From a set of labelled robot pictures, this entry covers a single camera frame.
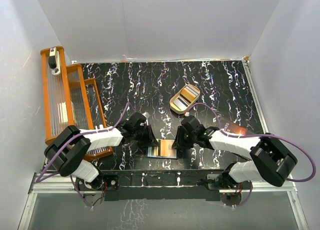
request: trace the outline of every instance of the white enclosure wall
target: white enclosure wall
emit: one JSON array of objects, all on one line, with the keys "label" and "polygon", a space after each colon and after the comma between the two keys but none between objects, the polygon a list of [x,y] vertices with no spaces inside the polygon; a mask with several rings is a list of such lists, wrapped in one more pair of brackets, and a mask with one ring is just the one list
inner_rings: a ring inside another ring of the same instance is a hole
[{"label": "white enclosure wall", "polygon": [[250,55],[279,0],[38,0],[71,60]]},{"label": "white enclosure wall", "polygon": [[[320,167],[320,0],[281,0],[252,56],[250,68],[266,122],[272,133],[305,147]],[[298,157],[295,178],[311,173],[306,157]],[[320,226],[320,175],[297,184],[311,230]]]},{"label": "white enclosure wall", "polygon": [[0,223],[17,229],[44,161],[40,50],[60,42],[37,0],[0,0]]}]

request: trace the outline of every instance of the black marble table surface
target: black marble table surface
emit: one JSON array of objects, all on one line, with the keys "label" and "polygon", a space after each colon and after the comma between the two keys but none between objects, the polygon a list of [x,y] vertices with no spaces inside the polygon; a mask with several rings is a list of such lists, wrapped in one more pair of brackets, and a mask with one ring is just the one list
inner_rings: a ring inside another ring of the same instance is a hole
[{"label": "black marble table surface", "polygon": [[[185,84],[201,91],[198,102],[206,103],[224,117],[262,133],[257,109],[241,61],[135,62],[82,64],[84,78],[95,78],[107,124],[113,125],[130,102],[137,112],[148,112],[153,133],[159,139],[175,139],[183,115],[169,108],[169,100]],[[91,102],[92,111],[97,111]],[[125,118],[134,111],[127,110]],[[204,106],[190,111],[206,127],[217,120]],[[113,148],[113,156],[99,159],[101,170],[186,170],[224,169],[233,161],[243,161],[223,150],[195,146],[178,152],[178,159],[147,158],[146,151],[132,142]]]}]

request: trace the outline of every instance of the aluminum frame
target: aluminum frame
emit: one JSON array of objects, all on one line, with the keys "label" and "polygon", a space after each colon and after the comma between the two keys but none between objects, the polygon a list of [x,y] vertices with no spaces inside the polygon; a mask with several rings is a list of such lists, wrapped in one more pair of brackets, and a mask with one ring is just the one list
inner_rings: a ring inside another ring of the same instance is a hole
[{"label": "aluminum frame", "polygon": [[[258,100],[258,96],[253,84],[253,80],[251,77],[251,72],[248,66],[247,61],[244,58],[233,58],[233,59],[219,59],[219,58],[213,58],[213,59],[185,59],[185,60],[170,60],[171,61],[226,61],[226,60],[234,60],[234,61],[242,61],[245,75],[247,77],[249,87],[254,99],[254,104],[257,109],[257,113],[262,125],[262,129],[264,132],[268,132],[267,124]],[[74,191],[74,187],[71,183],[70,178],[65,178],[61,176],[53,176],[49,179],[44,180],[41,183],[36,183],[36,179],[39,176],[39,174],[35,174],[32,180],[32,184],[29,190],[28,198],[26,201],[26,205],[21,217],[21,221],[18,227],[18,230],[27,230],[30,224],[30,220],[33,214],[33,210],[36,204],[37,196],[38,194],[42,193],[53,193],[53,194],[77,194],[76,191]],[[285,182],[285,184],[281,188],[277,188],[275,186],[272,186],[268,183],[260,183],[260,182],[253,182],[253,192],[287,192],[288,198],[291,204],[291,208],[298,226],[299,230],[308,230],[308,225],[303,213],[303,210],[301,208],[301,204],[298,199],[297,195],[297,188],[295,183],[292,182]],[[232,192],[234,190],[220,190],[220,193],[228,193]],[[100,194],[100,191],[84,191],[85,194]]]}]

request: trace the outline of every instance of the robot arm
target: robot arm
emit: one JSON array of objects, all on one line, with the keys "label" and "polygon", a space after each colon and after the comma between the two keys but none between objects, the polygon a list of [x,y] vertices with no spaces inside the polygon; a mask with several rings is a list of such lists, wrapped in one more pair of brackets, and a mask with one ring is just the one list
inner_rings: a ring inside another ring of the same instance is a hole
[{"label": "robot arm", "polygon": [[219,131],[219,128],[205,128],[194,116],[188,116],[178,128],[173,147],[187,149],[194,143],[203,148],[229,151],[248,159],[245,163],[230,164],[222,176],[216,179],[215,183],[224,187],[232,187],[243,181],[266,181],[281,187],[298,162],[278,139],[231,138]]},{"label": "robot arm", "polygon": [[92,130],[79,130],[76,126],[68,126],[45,149],[44,155],[51,160],[69,139],[83,133],[58,155],[52,165],[61,176],[76,176],[96,189],[102,183],[103,174],[92,163],[83,160],[87,151],[106,146],[119,146],[130,140],[136,140],[140,147],[159,146],[147,122],[148,116],[147,113],[135,113],[116,128],[100,129],[94,134],[86,134]]}]

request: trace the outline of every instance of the black clamp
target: black clamp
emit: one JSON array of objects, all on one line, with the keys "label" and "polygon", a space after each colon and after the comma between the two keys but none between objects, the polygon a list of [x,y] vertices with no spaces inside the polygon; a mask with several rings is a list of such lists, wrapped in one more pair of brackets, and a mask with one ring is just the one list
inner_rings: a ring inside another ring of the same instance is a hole
[{"label": "black clamp", "polygon": [[[74,125],[66,127],[45,149],[44,155],[46,158],[50,161],[70,138],[79,133],[80,130]],[[65,147],[65,149],[63,149],[52,165],[62,177],[72,174],[79,167],[90,144],[90,140],[84,136],[74,139],[67,147]]]},{"label": "black clamp", "polygon": [[290,150],[276,138],[261,137],[260,142],[251,148],[250,156],[261,177],[277,187],[284,184],[298,162]]},{"label": "black clamp", "polygon": [[122,121],[117,129],[123,135],[123,144],[130,140],[136,140],[140,148],[159,146],[159,142],[143,114],[134,113],[129,120]]},{"label": "black clamp", "polygon": [[209,139],[217,130],[219,128],[213,126],[205,128],[195,116],[187,116],[178,127],[172,148],[186,150],[199,144],[202,148],[212,149]]},{"label": "black clamp", "polygon": [[105,174],[103,177],[105,184],[104,200],[105,201],[119,201],[119,176],[114,174]]},{"label": "black clamp", "polygon": [[231,189],[238,183],[233,180],[233,178],[229,175],[231,168],[236,163],[231,163],[229,166],[222,172],[222,174],[218,175],[214,180],[213,179],[200,179],[197,185],[204,185],[207,189],[208,184],[213,184],[214,186],[224,188],[224,189]]}]

